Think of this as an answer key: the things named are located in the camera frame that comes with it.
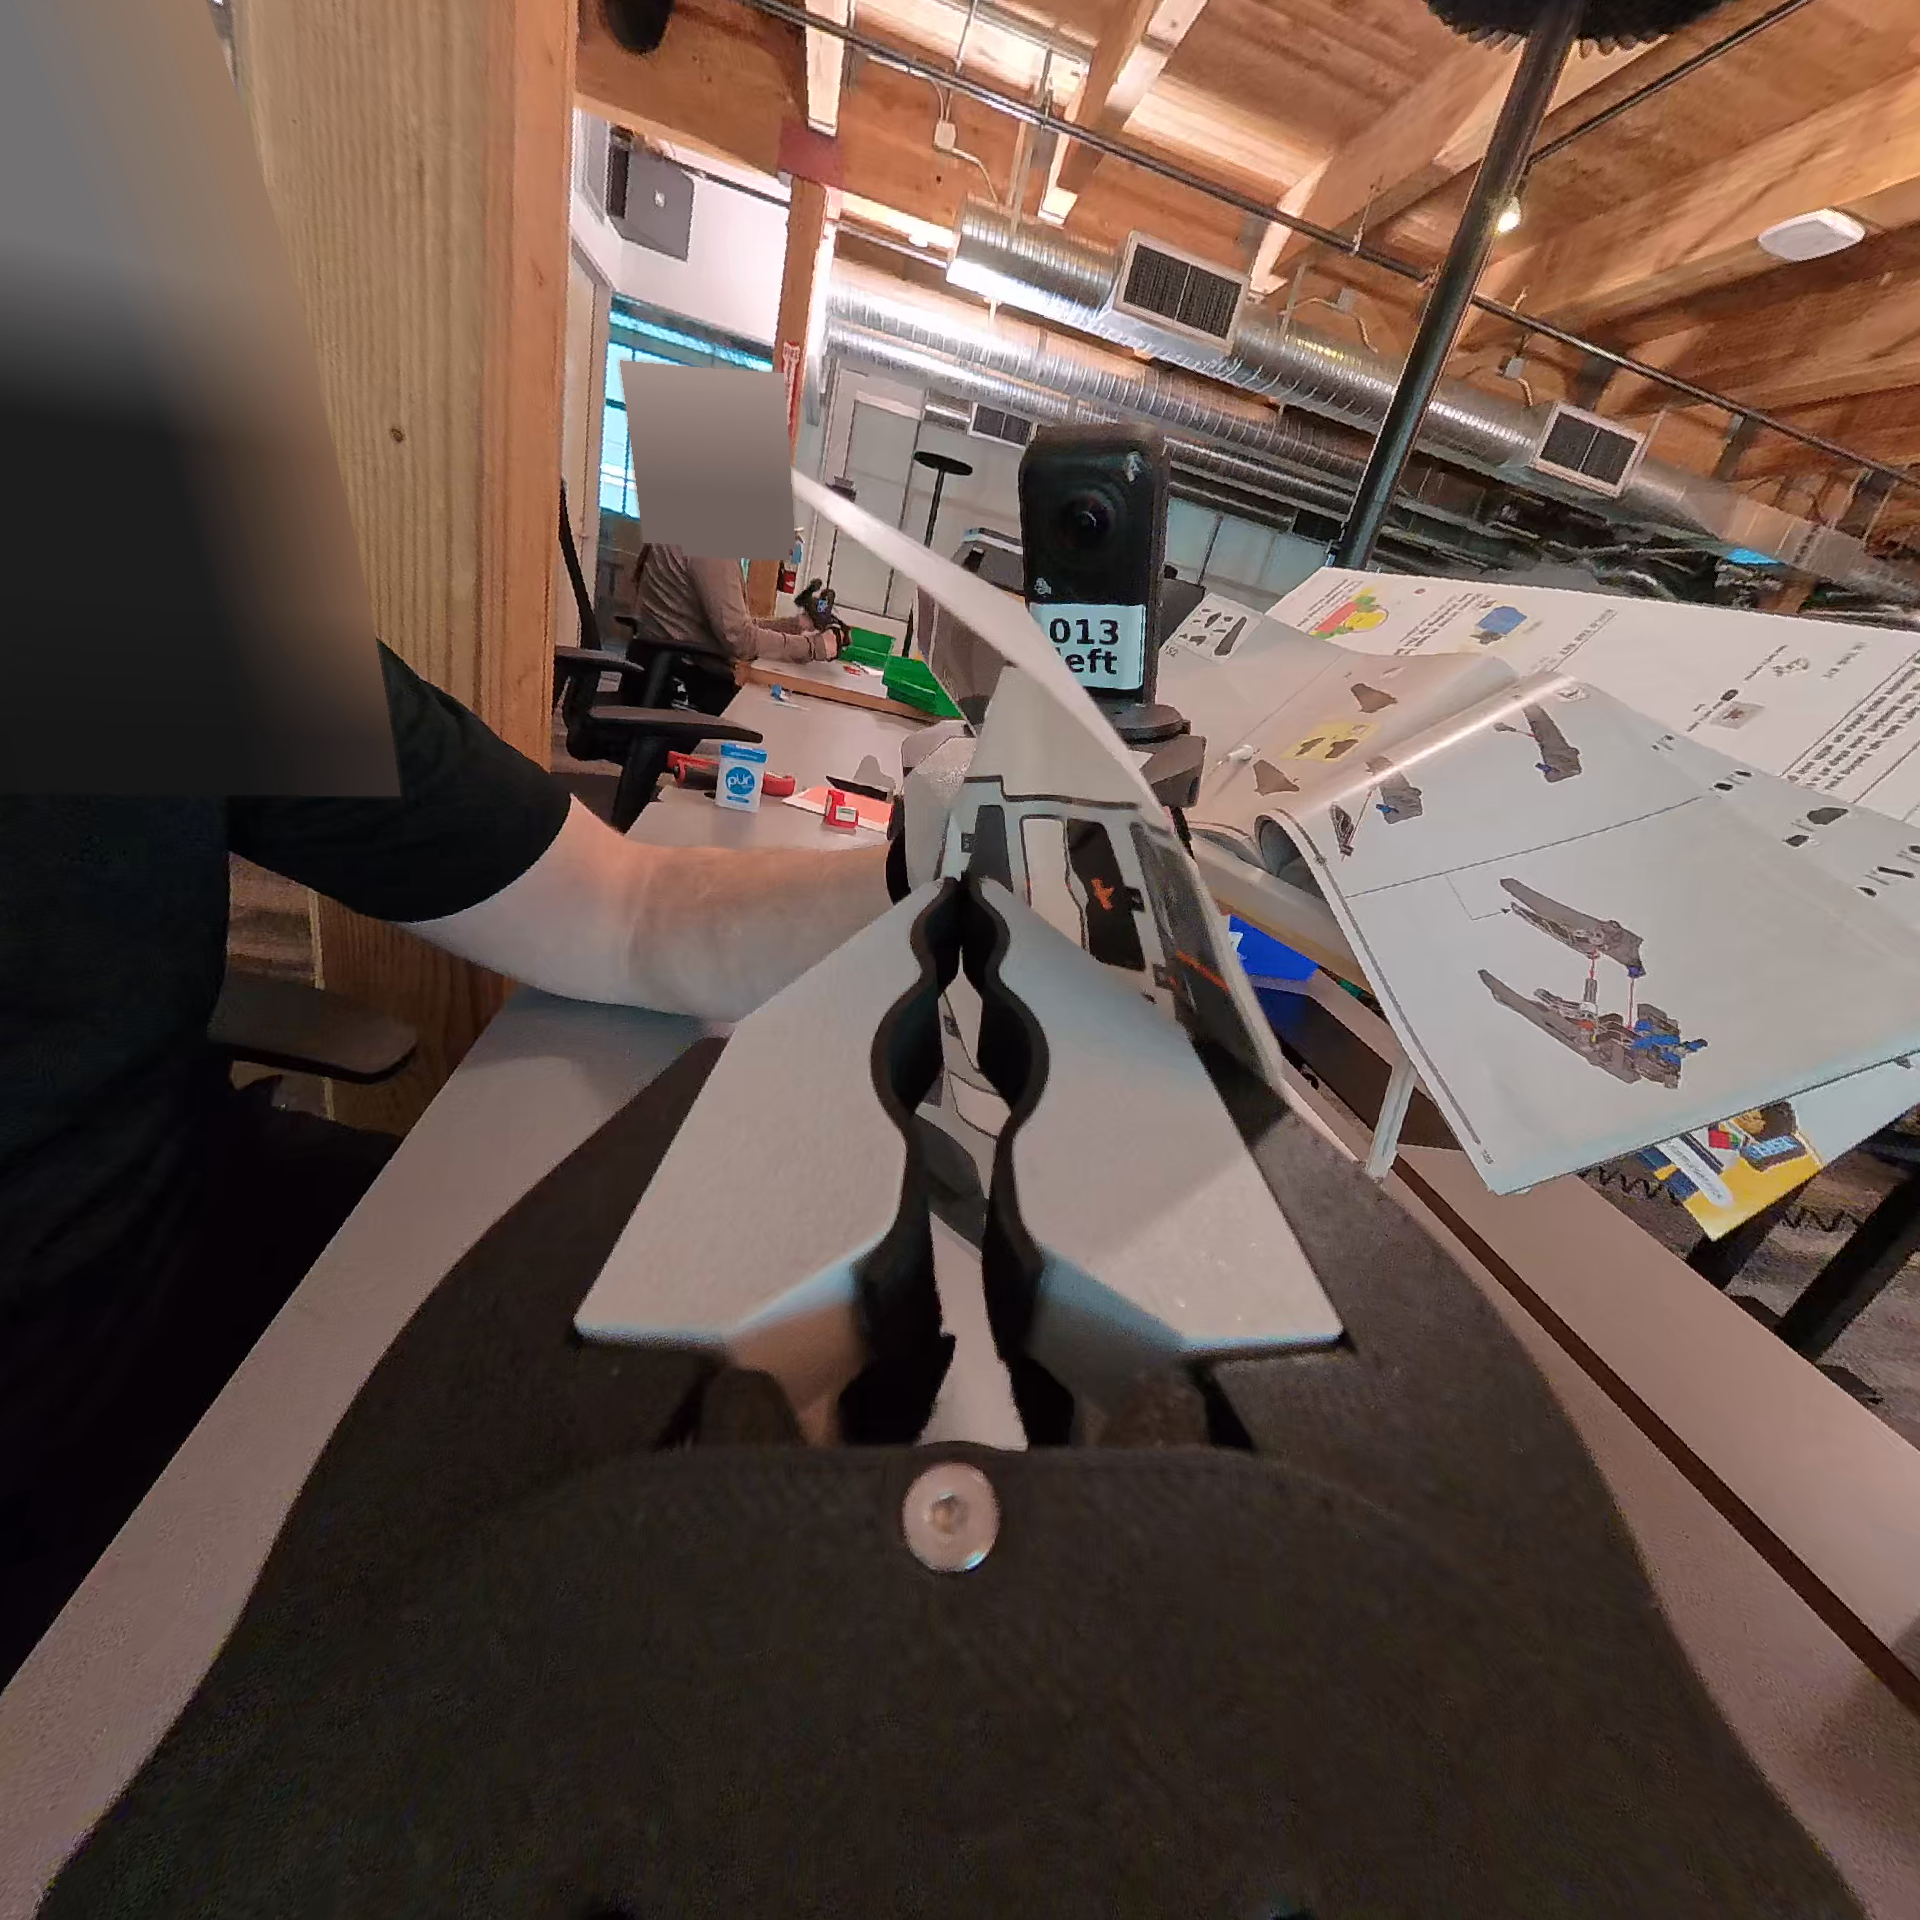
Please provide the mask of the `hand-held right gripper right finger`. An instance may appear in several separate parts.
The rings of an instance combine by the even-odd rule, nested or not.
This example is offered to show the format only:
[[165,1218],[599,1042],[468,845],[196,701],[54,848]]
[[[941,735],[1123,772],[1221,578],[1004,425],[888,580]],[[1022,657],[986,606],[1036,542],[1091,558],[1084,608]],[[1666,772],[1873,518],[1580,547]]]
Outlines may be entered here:
[[975,1069],[1004,1106],[980,1283],[1031,1448],[1157,1373],[1343,1345],[1242,1121],[1179,1016],[1000,880],[970,880]]

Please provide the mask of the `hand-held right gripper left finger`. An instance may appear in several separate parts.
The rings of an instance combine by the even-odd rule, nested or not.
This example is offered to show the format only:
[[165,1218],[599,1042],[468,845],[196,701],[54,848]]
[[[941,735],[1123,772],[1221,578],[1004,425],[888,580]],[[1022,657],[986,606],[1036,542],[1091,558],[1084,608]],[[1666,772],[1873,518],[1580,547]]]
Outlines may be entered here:
[[918,1442],[950,1335],[918,1107],[964,890],[918,886],[735,1026],[571,1327],[710,1352],[834,1403],[847,1442]]

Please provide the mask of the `printed sticker sheet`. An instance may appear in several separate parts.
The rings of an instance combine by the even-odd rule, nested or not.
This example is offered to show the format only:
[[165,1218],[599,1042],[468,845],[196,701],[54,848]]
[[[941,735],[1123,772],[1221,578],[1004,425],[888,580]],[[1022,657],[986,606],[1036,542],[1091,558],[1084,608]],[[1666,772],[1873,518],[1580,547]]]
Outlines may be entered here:
[[[838,530],[929,591],[1000,662],[949,808],[941,876],[950,876],[964,899],[972,876],[1000,880],[1095,965],[1179,1016],[1278,1191],[1264,1149],[1287,1116],[1278,1052],[1258,1034],[1258,1003],[1230,955],[1227,927],[1168,808],[1148,794],[1140,758],[1091,710],[1031,613],[1004,595],[903,539],[821,484],[794,472],[793,485]],[[980,999],[970,984],[970,907],[949,1013],[955,1022],[949,1034],[949,1102],[955,1124],[972,1133],[972,1149],[993,1152],[1004,1106],[975,1069]]]

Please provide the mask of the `person's left forearm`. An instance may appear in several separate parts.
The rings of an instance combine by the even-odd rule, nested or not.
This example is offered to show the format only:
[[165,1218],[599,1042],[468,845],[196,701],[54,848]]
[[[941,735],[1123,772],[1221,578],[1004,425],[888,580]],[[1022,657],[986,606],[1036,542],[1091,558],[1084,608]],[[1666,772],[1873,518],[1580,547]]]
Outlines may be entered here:
[[586,804],[499,893],[404,924],[527,989],[737,1022],[897,901],[903,848],[650,848]]

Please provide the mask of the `white vent grille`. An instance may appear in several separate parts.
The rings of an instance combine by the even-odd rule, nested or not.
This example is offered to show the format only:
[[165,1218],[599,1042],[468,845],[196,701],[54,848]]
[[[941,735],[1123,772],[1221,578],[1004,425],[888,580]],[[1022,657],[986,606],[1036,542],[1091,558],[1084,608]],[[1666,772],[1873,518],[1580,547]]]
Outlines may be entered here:
[[1161,239],[1135,232],[1121,246],[1109,309],[1179,334],[1198,346],[1227,351],[1234,337],[1248,279]]
[[1619,500],[1643,462],[1643,432],[1565,399],[1545,408],[1529,471],[1588,495]]

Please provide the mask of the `blue plastic bin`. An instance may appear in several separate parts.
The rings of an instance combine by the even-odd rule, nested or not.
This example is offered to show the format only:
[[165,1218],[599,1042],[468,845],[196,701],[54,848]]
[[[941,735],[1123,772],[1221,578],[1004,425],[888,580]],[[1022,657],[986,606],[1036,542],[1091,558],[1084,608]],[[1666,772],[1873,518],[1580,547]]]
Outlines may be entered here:
[[1336,1013],[1327,989],[1317,984],[1323,967],[1261,932],[1258,924],[1244,924],[1242,913],[1227,913],[1227,939],[1234,947],[1242,974],[1248,977],[1261,1016],[1267,1031],[1287,1031],[1300,1022],[1305,1013]]

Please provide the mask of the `grey desk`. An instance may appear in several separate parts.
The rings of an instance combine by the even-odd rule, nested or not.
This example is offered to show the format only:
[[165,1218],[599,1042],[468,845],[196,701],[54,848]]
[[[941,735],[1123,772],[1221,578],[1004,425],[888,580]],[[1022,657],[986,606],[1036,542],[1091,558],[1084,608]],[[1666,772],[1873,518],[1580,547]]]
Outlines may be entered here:
[[[828,783],[834,776],[856,776],[866,758],[880,776],[897,777],[897,751],[907,737],[937,731],[937,722],[907,710],[847,710],[813,693],[774,696],[766,682],[740,682],[730,722],[761,735],[772,776],[793,776],[794,787]],[[730,811],[702,793],[660,783],[627,832],[657,848],[735,848],[735,852],[851,852],[879,848],[885,832],[872,827],[825,827],[821,814],[782,798],[761,798],[753,811]]]

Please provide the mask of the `black pole with round disc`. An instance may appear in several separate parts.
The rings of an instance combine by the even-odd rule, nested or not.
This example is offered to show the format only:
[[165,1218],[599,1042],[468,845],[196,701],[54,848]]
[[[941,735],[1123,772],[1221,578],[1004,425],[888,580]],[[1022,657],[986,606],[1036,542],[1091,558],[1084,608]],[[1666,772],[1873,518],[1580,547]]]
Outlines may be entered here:
[[1366,455],[1357,501],[1332,565],[1359,568],[1373,562],[1384,509],[1405,472],[1405,456],[1424,420],[1430,394],[1455,351],[1462,315],[1485,275],[1500,212],[1525,183],[1534,142],[1548,117],[1548,100],[1580,40],[1594,45],[1643,45],[1668,36],[1698,16],[1713,11],[1708,0],[1432,0],[1430,11],[1471,40],[1521,40],[1516,77],[1504,86],[1492,143],[1477,170],[1471,198],[1455,227],[1452,253],[1438,263],[1432,287],[1423,309],[1423,325],[1411,342],[1411,359],[1397,374],[1387,412]]

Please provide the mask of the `black office chair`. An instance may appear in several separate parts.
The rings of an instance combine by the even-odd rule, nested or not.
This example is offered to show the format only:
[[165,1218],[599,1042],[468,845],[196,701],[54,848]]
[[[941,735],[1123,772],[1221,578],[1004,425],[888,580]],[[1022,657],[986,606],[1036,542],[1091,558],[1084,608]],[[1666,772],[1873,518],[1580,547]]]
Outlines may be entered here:
[[671,752],[691,752],[702,742],[761,742],[758,731],[735,727],[702,710],[671,710],[669,693],[691,662],[688,646],[650,641],[645,657],[614,657],[599,639],[594,599],[579,574],[567,500],[559,495],[559,558],[578,600],[586,646],[555,646],[555,710],[564,722],[564,751],[571,758],[601,758],[617,766],[610,827],[636,827],[639,811],[657,804]]

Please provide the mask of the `open instruction booklet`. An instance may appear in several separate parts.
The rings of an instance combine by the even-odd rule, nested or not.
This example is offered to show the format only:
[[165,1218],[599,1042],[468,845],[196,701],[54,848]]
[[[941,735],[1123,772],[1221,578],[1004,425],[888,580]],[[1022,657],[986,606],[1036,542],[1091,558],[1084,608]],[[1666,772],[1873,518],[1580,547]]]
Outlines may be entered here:
[[1327,568],[1161,693],[1492,1191],[1647,1149],[1720,1235],[1915,1107],[1913,629]]

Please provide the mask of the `person's torso in black shirt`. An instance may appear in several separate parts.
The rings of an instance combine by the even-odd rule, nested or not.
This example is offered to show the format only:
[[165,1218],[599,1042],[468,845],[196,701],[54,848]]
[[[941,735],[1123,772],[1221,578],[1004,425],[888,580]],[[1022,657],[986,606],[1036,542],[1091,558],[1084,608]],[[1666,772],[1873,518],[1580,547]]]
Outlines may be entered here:
[[485,901],[567,793],[379,646],[396,798],[0,808],[0,1669],[22,1669],[398,1139],[212,1042],[229,859],[362,918]]

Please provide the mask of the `wooden pillar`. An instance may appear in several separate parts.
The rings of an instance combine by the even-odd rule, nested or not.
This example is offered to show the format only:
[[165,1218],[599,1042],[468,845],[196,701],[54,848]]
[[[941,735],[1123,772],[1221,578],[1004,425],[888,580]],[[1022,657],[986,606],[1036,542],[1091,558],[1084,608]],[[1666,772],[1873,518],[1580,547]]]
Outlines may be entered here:
[[242,0],[379,639],[546,763],[578,4]]

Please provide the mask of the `silver air duct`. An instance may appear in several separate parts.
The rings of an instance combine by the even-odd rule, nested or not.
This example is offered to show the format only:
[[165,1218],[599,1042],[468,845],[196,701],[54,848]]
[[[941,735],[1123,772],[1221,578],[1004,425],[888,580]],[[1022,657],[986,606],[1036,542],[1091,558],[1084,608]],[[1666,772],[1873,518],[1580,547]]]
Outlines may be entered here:
[[[851,232],[825,286],[821,351],[1031,425],[1139,420],[1168,432],[1187,495],[1337,525],[1400,364],[1244,300],[1227,351],[1109,309],[1121,246],[1089,246],[970,201],[950,275]],[[1545,547],[1603,574],[1722,562],[1801,574],[1859,606],[1915,606],[1915,542],[1773,505],[1727,476],[1643,462],[1619,500],[1529,471],[1545,408],[1466,381],[1432,389],[1380,528],[1384,558],[1525,562]]]

